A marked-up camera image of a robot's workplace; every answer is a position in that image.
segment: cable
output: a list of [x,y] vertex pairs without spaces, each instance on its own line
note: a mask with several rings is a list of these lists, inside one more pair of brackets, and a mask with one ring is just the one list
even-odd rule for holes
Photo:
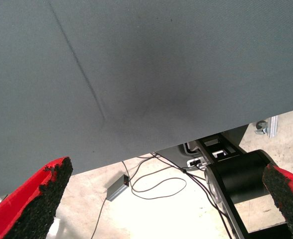
[[164,159],[166,159],[167,161],[169,161],[170,163],[172,163],[173,165],[175,165],[175,168],[177,168],[177,169],[180,169],[183,173],[185,173],[186,175],[188,175],[197,185],[199,185],[200,186],[200,188],[203,190],[203,192],[206,194],[206,197],[207,197],[207,199],[208,199],[208,201],[210,202],[210,204],[212,205],[212,207],[214,207],[216,210],[217,210],[217,212],[219,213],[219,215],[220,215],[220,217],[221,217],[221,220],[222,220],[222,223],[223,223],[223,225],[224,225],[224,228],[225,228],[225,230],[226,230],[226,233],[227,233],[227,235],[229,236],[229,238],[230,239],[232,239],[232,237],[231,237],[231,234],[230,234],[230,232],[229,232],[229,230],[228,230],[228,228],[227,228],[227,225],[226,225],[226,223],[225,223],[225,220],[224,220],[224,218],[223,218],[223,216],[225,216],[226,218],[228,218],[228,215],[226,215],[224,212],[222,212],[221,210],[219,210],[219,208],[217,207],[217,205],[216,205],[216,203],[213,201],[213,202],[211,202],[211,200],[213,200],[212,199],[212,195],[211,195],[211,193],[209,192],[209,190],[200,182],[200,181],[198,181],[195,177],[198,177],[198,176],[196,176],[196,175],[193,175],[193,174],[190,174],[190,173],[188,173],[188,172],[186,172],[186,171],[183,171],[183,169],[182,168],[180,168],[178,165],[176,165],[174,162],[172,162],[171,160],[169,160],[169,159],[167,159],[167,158],[165,158],[165,157],[163,157],[163,156],[161,156],[162,158],[164,158]]
[[197,167],[198,170],[201,170],[202,172],[204,172],[205,170],[204,169],[201,169],[200,167],[198,167],[197,165],[195,166]]
[[96,233],[97,226],[98,226],[98,223],[99,223],[99,219],[100,219],[100,216],[101,216],[101,212],[102,212],[103,206],[104,206],[104,204],[105,204],[105,202],[106,202],[106,199],[107,199],[107,198],[105,198],[104,201],[103,201],[103,203],[102,203],[102,206],[101,206],[101,209],[100,209],[100,213],[99,213],[99,216],[98,216],[98,220],[97,220],[97,223],[96,223],[96,227],[95,227],[95,230],[94,230],[93,233],[92,233],[91,239],[93,238],[93,236],[94,236],[95,233]]
[[[166,168],[160,169],[160,170],[158,170],[158,171],[155,171],[155,172],[153,172],[153,173],[149,173],[149,174],[143,175],[143,176],[141,176],[140,178],[138,178],[138,179],[134,182],[134,184],[132,184],[132,183],[131,183],[132,177],[130,177],[130,174],[129,174],[129,171],[128,171],[128,169],[127,169],[127,166],[126,166],[126,164],[125,164],[123,161],[122,161],[122,163],[123,163],[124,167],[126,168],[126,171],[127,171],[128,177],[129,177],[129,183],[130,183],[130,186],[131,186],[131,192],[132,192],[132,194],[134,194],[135,196],[137,196],[137,197],[139,197],[139,198],[146,199],[146,200],[153,200],[153,199],[158,199],[158,198],[168,198],[168,197],[171,197],[171,196],[174,196],[174,195],[178,194],[179,192],[181,192],[181,191],[186,187],[186,184],[187,184],[187,183],[186,183],[186,181],[185,181],[184,179],[182,179],[182,178],[178,178],[178,177],[172,177],[172,178],[167,178],[167,179],[164,179],[164,180],[160,181],[158,184],[156,184],[155,186],[153,186],[153,187],[151,187],[151,188],[148,188],[148,189],[145,189],[145,190],[136,190],[136,189],[134,188],[134,185],[135,185],[140,179],[142,179],[142,178],[144,178],[144,177],[147,177],[147,176],[150,176],[150,175],[153,175],[153,174],[156,174],[156,173],[161,172],[161,171],[163,171],[163,170],[169,169],[169,168],[172,167],[172,165],[170,165],[169,167],[166,167]],[[166,196],[160,196],[160,197],[154,197],[154,198],[145,198],[145,197],[141,197],[141,196],[137,195],[136,193],[134,193],[134,192],[141,193],[141,192],[147,192],[147,191],[150,191],[150,190],[152,190],[153,188],[157,187],[158,185],[162,184],[163,182],[168,181],[168,180],[172,180],[172,179],[178,179],[178,180],[182,180],[182,181],[185,182],[185,185],[183,186],[183,188],[181,188],[179,191],[177,191],[177,192],[175,192],[175,193],[173,193],[173,194],[166,195]]]

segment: gray cloth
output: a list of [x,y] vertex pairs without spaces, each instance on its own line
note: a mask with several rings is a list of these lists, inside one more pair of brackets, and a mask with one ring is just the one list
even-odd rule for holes
[[293,110],[293,1],[0,1],[0,195]]

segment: black metal frame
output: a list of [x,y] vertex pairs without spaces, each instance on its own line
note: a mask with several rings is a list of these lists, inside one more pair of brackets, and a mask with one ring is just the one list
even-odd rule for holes
[[[239,239],[289,239],[291,233],[288,230],[287,224],[280,224],[256,232],[248,233],[236,207],[226,190],[224,182],[216,169],[219,162],[224,160],[232,160],[233,157],[246,154],[246,152],[239,146],[233,145],[228,141],[222,134],[215,134],[209,137],[205,137],[196,141],[203,157],[208,162],[206,166],[205,174],[206,177],[214,184],[217,192],[219,193],[223,207],[229,216],[228,221],[235,232],[236,238]],[[221,154],[214,156],[217,151],[223,151]],[[267,160],[272,162],[272,159],[268,156]]]

